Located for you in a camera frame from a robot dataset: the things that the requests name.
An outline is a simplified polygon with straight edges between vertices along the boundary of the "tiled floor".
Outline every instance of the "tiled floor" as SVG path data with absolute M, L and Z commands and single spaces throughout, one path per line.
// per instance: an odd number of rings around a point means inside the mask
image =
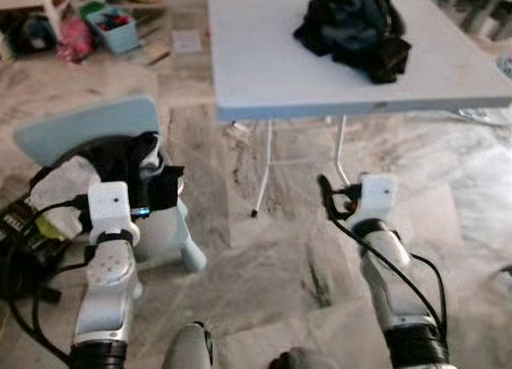
M 356 247 L 321 208 L 315 178 L 324 173 L 336 181 L 334 168 L 272 170 L 260 216 L 251 219 L 264 123 L 245 122 L 250 132 L 233 135 L 215 119 L 208 66 L 169 69 L 108 54 L 72 67 L 49 56 L 0 62 L 0 202 L 15 198 L 37 170 L 12 141 L 17 125 L 145 91 L 158 102 L 165 148 L 186 166 L 187 221 L 209 265 L 196 275 L 176 262 L 140 274 L 145 292 L 127 367 L 159 368 L 179 326 L 195 319 L 206 321 L 216 337 L 222 368 L 263 369 L 297 344 L 316 347 L 341 368 L 390 367 Z M 334 134 L 333 127 L 283 130 L 274 153 L 328 158 Z M 398 176 L 396 226 L 411 250 L 435 261 L 446 280 L 451 354 L 460 368 L 512 367 L 512 278 L 493 275 L 512 263 L 510 135 L 444 112 L 349 121 L 344 162 L 350 179 L 363 171 Z M 310 265 L 324 276 L 332 306 L 318 301 Z M 434 278 L 418 271 L 418 280 L 435 301 L 428 284 Z M 83 283 L 79 272 L 61 277 L 55 283 L 64 291 L 61 303 L 42 307 L 45 330 L 63 348 L 73 334 Z M 21 305 L 29 309 L 28 302 Z M 36 366 L 59 367 L 8 318 L 0 331 L 0 367 Z

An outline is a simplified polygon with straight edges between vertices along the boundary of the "blue plastic bin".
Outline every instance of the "blue plastic bin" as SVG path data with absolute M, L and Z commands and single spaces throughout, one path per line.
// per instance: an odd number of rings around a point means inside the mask
M 104 20 L 103 15 L 108 13 L 126 15 L 130 22 L 126 25 L 116 27 L 115 29 L 103 31 L 96 24 L 102 22 Z M 103 43 L 112 53 L 125 53 L 128 50 L 132 50 L 138 46 L 138 36 L 135 20 L 131 17 L 131 15 L 125 13 L 124 11 L 112 6 L 106 6 L 102 10 L 88 14 L 86 16 L 86 20 L 92 26 L 94 31 L 96 31 L 102 38 Z

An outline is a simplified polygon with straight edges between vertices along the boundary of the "floor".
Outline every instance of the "floor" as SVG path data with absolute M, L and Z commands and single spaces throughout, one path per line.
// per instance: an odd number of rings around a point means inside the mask
M 265 125 L 243 122 L 248 131 L 240 132 L 216 120 L 208 62 L 207 54 L 157 66 L 108 54 L 82 66 L 49 55 L 0 62 L 0 204 L 22 193 L 38 169 L 14 145 L 16 126 L 145 92 L 158 103 L 166 150 L 186 167 L 187 222 L 209 263 L 195 275 L 176 260 L 141 271 L 144 295 L 126 367 L 159 368 L 179 327 L 196 319 L 216 338 L 219 368 L 263 369 L 292 346 L 315 348 L 340 368 L 390 367 L 357 249 L 321 207 L 315 178 L 324 173 L 337 181 L 334 168 L 274 168 L 260 215 L 252 219 Z M 291 130 L 301 123 L 278 122 L 276 158 L 329 157 L 335 127 Z M 398 177 L 394 224 L 446 281 L 453 364 L 512 367 L 512 278 L 496 274 L 512 263 L 510 130 L 439 111 L 351 118 L 343 155 L 351 181 L 363 171 Z M 75 245 L 69 259 L 81 248 Z M 435 302 L 434 277 L 418 268 L 417 279 Z M 62 301 L 42 307 L 43 328 L 64 349 L 84 283 L 78 271 L 55 280 Z M 30 309 L 27 301 L 20 306 Z M 4 303 L 0 320 L 0 367 L 61 367 L 6 316 Z

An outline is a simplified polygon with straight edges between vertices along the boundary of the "black cable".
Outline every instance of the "black cable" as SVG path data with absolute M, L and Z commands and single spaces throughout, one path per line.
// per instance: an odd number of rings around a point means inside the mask
M 6 297 L 7 297 L 7 303 L 9 304 L 9 308 L 11 313 L 14 316 L 15 321 L 18 323 L 20 328 L 28 334 L 29 337 L 34 339 L 36 342 L 43 345 L 50 353 L 52 353 L 55 357 L 63 361 L 66 365 L 69 366 L 69 356 L 61 351 L 58 347 L 53 345 L 50 341 L 42 340 L 38 337 L 38 334 L 35 332 L 35 330 L 26 322 L 26 320 L 23 318 L 22 314 L 20 313 L 16 302 L 14 301 L 14 294 L 11 290 L 10 285 L 10 265 L 12 263 L 12 259 L 14 257 L 14 253 L 18 247 L 18 242 L 20 239 L 22 239 L 25 236 L 25 233 L 31 229 L 31 227 L 35 224 L 36 220 L 46 213 L 47 211 L 51 211 L 52 209 L 56 209 L 58 207 L 74 207 L 77 204 L 76 199 L 72 199 L 69 201 L 64 201 L 62 203 L 55 203 L 53 205 L 49 205 L 48 207 L 45 207 L 41 209 L 40 211 L 36 212 L 32 218 L 26 223 L 26 225 L 22 228 L 22 231 L 19 233 L 18 237 L 15 237 L 12 245 L 10 246 L 10 249 L 7 252 L 6 256 L 6 262 L 3 268 L 3 286 L 6 290 Z
M 371 252 L 375 257 L 380 259 L 383 263 L 385 263 L 398 277 L 402 279 L 404 283 L 407 284 L 408 287 L 419 297 L 419 299 L 422 301 L 422 303 L 425 305 L 427 310 L 432 315 L 432 318 L 435 321 L 436 326 L 439 330 L 442 330 L 442 324 L 439 319 L 439 316 L 437 312 L 435 311 L 432 304 L 429 302 L 428 299 L 426 299 L 425 295 L 418 289 L 416 285 L 398 269 L 390 260 L 388 260 L 384 255 L 382 255 L 379 251 L 375 250 L 369 243 L 367 243 L 364 239 L 361 239 L 357 235 L 355 235 L 353 232 L 351 232 L 349 229 L 344 227 L 339 221 L 335 219 L 330 219 L 330 221 L 343 233 L 351 237 L 356 243 L 358 243 L 360 246 L 367 249 L 369 252 Z
M 42 291 L 44 290 L 45 286 L 56 276 L 60 275 L 61 273 L 64 273 L 66 271 L 72 271 L 75 269 L 80 269 L 82 267 L 86 267 L 89 262 L 84 263 L 75 263 L 73 265 L 67 265 L 65 267 L 61 267 L 57 269 L 56 271 L 53 271 L 49 275 L 47 275 L 39 284 L 37 285 L 36 291 L 34 293 L 34 299 L 32 302 L 32 326 L 34 327 L 34 332 L 37 334 L 37 336 L 45 341 L 47 344 L 52 344 L 51 341 L 48 340 L 48 338 L 45 336 L 45 334 L 42 331 L 41 324 L 39 322 L 39 300 L 42 295 Z
M 410 254 L 413 259 L 417 259 L 422 263 L 425 263 L 432 271 L 434 271 L 435 276 L 438 280 L 438 291 L 439 291 L 439 302 L 441 303 L 441 320 L 442 320 L 442 329 L 441 334 L 443 339 L 446 341 L 446 337 L 448 336 L 448 316 L 446 314 L 446 292 L 445 285 L 442 281 L 441 274 L 439 273 L 438 268 L 432 263 L 429 259 L 422 257 L 421 255 L 415 255 L 413 253 Z

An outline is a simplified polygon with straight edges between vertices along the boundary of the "paper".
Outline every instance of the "paper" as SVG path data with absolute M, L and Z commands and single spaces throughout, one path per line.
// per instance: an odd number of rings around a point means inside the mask
M 201 39 L 197 30 L 173 30 L 174 52 L 177 54 L 202 51 Z

